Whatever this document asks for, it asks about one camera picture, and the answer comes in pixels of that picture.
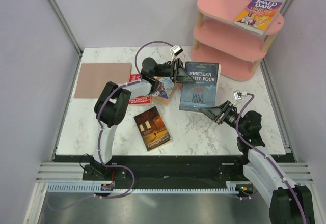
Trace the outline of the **blue Nineteen Eighty-Four book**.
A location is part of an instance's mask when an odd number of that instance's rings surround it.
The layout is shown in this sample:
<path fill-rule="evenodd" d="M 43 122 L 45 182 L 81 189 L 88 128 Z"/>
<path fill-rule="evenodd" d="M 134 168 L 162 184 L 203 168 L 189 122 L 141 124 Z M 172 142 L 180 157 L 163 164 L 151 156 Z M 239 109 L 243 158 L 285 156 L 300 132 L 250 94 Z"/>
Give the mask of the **blue Nineteen Eighty-Four book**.
<path fill-rule="evenodd" d="M 179 109 L 198 113 L 201 108 L 214 107 L 221 74 L 220 63 L 186 62 L 185 70 L 195 83 L 182 85 Z"/>

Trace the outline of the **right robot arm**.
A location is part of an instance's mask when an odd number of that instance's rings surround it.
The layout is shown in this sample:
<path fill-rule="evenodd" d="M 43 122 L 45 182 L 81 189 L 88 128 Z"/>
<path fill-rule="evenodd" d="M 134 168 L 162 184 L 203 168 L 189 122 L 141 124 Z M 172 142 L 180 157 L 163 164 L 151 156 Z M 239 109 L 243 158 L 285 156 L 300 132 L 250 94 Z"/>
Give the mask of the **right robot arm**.
<path fill-rule="evenodd" d="M 237 146 L 247 161 L 236 164 L 233 174 L 253 183 L 269 207 L 271 223 L 314 223 L 312 194 L 281 169 L 268 153 L 260 135 L 262 115 L 250 110 L 237 111 L 230 102 L 200 112 L 217 124 L 226 123 L 237 133 Z"/>

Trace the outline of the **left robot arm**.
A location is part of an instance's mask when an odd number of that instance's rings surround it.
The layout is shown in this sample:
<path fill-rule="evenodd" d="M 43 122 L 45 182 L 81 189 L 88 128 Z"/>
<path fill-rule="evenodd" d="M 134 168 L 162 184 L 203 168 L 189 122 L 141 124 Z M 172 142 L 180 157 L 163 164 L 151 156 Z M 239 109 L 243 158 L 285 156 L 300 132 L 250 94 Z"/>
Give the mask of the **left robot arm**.
<path fill-rule="evenodd" d="M 125 117 L 129 101 L 154 93 L 159 85 L 156 77 L 170 78 L 173 83 L 195 83 L 195 80 L 186 72 L 180 58 L 163 64 L 157 63 L 153 58 L 145 58 L 138 80 L 120 85 L 109 81 L 101 92 L 94 107 L 100 126 L 97 148 L 93 154 L 94 160 L 98 162 L 94 168 L 94 174 L 99 179 L 106 180 L 112 174 L 112 168 L 107 163 L 113 157 L 115 133 Z"/>

